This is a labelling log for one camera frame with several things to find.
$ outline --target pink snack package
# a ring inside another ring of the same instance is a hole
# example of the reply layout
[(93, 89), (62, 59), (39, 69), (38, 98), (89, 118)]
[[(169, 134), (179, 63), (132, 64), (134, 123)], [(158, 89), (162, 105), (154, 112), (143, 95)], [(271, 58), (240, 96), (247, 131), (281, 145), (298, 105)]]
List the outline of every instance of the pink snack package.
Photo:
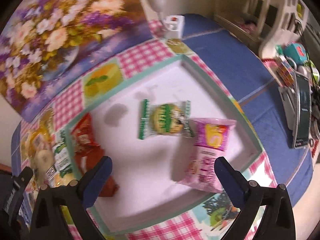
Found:
[(193, 119), (193, 122), (197, 125), (195, 149), (186, 176), (179, 183), (198, 190), (222, 192), (221, 183), (214, 172), (214, 161), (225, 154), (229, 133), (237, 122), (215, 118)]

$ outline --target rubik's cube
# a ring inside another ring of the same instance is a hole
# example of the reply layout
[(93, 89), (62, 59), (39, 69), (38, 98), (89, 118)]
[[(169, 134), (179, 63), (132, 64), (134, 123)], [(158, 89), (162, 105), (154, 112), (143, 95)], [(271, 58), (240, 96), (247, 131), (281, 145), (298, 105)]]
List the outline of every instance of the rubik's cube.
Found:
[(277, 72), (279, 74), (279, 76), (281, 77), (281, 79), (283, 80), (284, 84), (287, 87), (290, 87), (293, 85), (293, 68), (290, 66), (290, 64), (287, 62), (287, 60), (277, 60), (278, 62), (278, 69)]

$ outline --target vase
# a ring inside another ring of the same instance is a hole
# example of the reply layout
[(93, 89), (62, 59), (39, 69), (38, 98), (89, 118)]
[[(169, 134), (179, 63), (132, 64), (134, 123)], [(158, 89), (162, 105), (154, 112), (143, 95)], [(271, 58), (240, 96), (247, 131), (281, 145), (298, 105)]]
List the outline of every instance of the vase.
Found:
[(63, 55), (64, 62), (58, 64), (56, 70), (54, 71), (44, 71), (42, 74), (42, 81), (49, 81), (62, 75), (73, 63), (79, 53), (79, 46), (74, 46), (71, 48), (60, 48), (59, 54)]

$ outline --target phone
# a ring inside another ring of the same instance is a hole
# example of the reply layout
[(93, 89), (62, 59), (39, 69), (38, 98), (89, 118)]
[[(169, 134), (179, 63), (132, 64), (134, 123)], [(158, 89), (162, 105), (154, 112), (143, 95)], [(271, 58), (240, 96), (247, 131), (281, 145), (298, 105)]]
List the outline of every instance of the phone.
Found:
[(295, 90), (295, 123), (293, 127), (293, 148), (303, 148), (308, 145), (311, 124), (311, 93), (306, 76), (294, 74)]

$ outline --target clear plastic bag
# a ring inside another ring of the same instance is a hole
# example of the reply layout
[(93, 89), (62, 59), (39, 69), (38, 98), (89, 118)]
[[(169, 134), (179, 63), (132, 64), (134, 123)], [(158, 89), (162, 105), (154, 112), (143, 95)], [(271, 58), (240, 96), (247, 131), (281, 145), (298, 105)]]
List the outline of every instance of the clear plastic bag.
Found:
[(151, 135), (179, 135), (193, 137), (189, 127), (190, 101), (150, 105), (142, 101), (139, 139)]

